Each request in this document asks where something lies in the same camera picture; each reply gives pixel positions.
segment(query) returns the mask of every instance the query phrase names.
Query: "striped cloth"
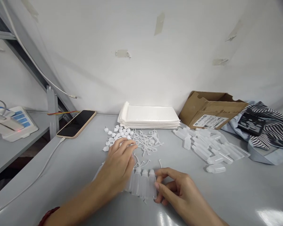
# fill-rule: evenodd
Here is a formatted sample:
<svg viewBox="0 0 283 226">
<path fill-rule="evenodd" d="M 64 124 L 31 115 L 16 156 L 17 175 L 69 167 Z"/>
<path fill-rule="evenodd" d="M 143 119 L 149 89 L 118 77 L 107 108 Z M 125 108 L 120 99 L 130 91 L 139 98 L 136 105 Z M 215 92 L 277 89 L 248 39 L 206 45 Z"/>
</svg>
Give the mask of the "striped cloth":
<svg viewBox="0 0 283 226">
<path fill-rule="evenodd" d="M 254 147 L 270 149 L 270 145 L 283 146 L 283 114 L 268 108 L 261 101 L 246 106 L 241 114 L 248 113 L 265 119 L 265 125 L 260 136 L 250 135 Z"/>
</svg>

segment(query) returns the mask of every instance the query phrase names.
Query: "smartphone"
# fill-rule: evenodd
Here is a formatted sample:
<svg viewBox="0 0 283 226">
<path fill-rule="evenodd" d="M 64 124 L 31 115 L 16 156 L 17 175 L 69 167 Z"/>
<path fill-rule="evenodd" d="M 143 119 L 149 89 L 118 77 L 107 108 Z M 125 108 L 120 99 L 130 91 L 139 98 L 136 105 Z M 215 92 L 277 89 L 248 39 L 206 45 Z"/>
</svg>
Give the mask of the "smartphone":
<svg viewBox="0 0 283 226">
<path fill-rule="evenodd" d="M 76 138 L 96 114 L 97 112 L 92 110 L 81 111 L 57 133 L 57 136 L 68 139 Z"/>
</svg>

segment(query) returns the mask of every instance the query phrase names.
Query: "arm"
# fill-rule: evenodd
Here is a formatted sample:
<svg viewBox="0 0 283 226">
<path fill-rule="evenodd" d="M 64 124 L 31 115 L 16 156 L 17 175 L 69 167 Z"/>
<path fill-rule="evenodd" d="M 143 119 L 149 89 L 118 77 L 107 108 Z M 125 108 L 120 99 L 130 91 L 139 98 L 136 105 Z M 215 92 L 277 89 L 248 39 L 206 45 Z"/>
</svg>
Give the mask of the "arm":
<svg viewBox="0 0 283 226">
<path fill-rule="evenodd" d="M 76 197 L 62 205 L 44 226 L 77 225 L 120 193 L 131 176 L 134 166 L 132 152 L 137 148 L 133 140 L 118 139 L 109 148 L 108 157 L 96 179 Z"/>
<path fill-rule="evenodd" d="M 188 174 L 174 169 L 163 168 L 156 171 L 157 181 L 155 187 L 159 191 L 156 203 L 168 202 L 188 225 L 194 226 L 229 226 L 210 207 L 201 195 L 194 181 Z M 174 181 L 161 184 L 164 178 L 171 177 Z"/>
</svg>

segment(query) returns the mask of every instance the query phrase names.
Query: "white electrical cord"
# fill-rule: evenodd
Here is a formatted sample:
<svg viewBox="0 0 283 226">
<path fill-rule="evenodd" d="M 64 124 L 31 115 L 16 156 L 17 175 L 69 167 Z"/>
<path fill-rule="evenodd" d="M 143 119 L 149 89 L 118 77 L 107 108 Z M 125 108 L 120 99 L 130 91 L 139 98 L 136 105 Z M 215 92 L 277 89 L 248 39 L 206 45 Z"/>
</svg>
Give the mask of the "white electrical cord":
<svg viewBox="0 0 283 226">
<path fill-rule="evenodd" d="M 3 210 L 8 204 L 10 204 L 12 201 L 14 201 L 16 198 L 18 198 L 20 195 L 22 195 L 27 189 L 29 189 L 42 175 L 42 173 L 44 172 L 46 166 L 48 165 L 48 162 L 50 161 L 51 157 L 53 156 L 54 152 L 56 151 L 57 147 L 60 145 L 60 143 L 62 143 L 65 140 L 65 137 L 63 137 L 59 143 L 57 144 L 57 146 L 54 148 L 53 152 L 50 154 L 49 158 L 47 159 L 43 169 L 41 170 L 41 172 L 39 173 L 39 175 L 37 176 L 37 178 L 30 183 L 30 185 L 28 185 L 23 191 L 21 191 L 16 197 L 14 197 L 11 201 L 9 201 L 7 204 L 5 204 L 4 206 L 0 207 L 0 211 Z"/>
<path fill-rule="evenodd" d="M 17 34 L 17 31 L 15 29 L 15 26 L 14 26 L 14 23 L 10 17 L 10 14 L 4 4 L 4 1 L 3 0 L 0 0 L 1 1 L 1 4 L 3 6 L 3 9 L 7 15 L 7 18 L 8 18 L 8 21 L 13 29 L 13 32 L 14 32 L 14 35 L 16 36 L 17 38 L 17 41 L 19 42 L 19 44 L 21 45 L 21 47 L 24 49 L 25 53 L 28 55 L 28 57 L 30 58 L 30 60 L 32 61 L 32 63 L 35 65 L 35 67 L 38 69 L 38 71 L 40 72 L 40 74 L 47 80 L 49 81 L 54 87 L 56 87 L 58 90 L 60 90 L 62 93 L 66 94 L 67 96 L 71 97 L 71 98 L 74 98 L 74 99 L 77 99 L 77 96 L 74 96 L 74 95 L 69 95 L 68 93 L 64 92 L 63 90 L 61 90 L 59 87 L 57 87 L 52 81 L 50 81 L 44 74 L 43 72 L 41 71 L 41 69 L 37 66 L 37 64 L 35 63 L 35 61 L 32 59 L 32 57 L 30 56 L 30 54 L 28 53 L 28 51 L 26 50 L 26 48 L 24 47 L 24 45 L 22 44 L 18 34 Z"/>
</svg>

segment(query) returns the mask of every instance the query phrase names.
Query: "red and yellow wire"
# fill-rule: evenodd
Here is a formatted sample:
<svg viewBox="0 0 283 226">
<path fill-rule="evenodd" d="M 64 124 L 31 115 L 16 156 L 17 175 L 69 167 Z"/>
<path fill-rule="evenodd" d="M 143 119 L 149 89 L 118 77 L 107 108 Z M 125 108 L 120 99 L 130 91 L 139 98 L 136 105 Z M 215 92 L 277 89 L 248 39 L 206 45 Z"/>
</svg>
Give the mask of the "red and yellow wire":
<svg viewBox="0 0 283 226">
<path fill-rule="evenodd" d="M 67 111 L 67 112 L 56 112 L 56 113 L 48 113 L 47 115 L 61 115 L 61 114 L 69 114 L 69 113 L 74 113 L 74 112 L 80 112 L 80 111 Z"/>
</svg>

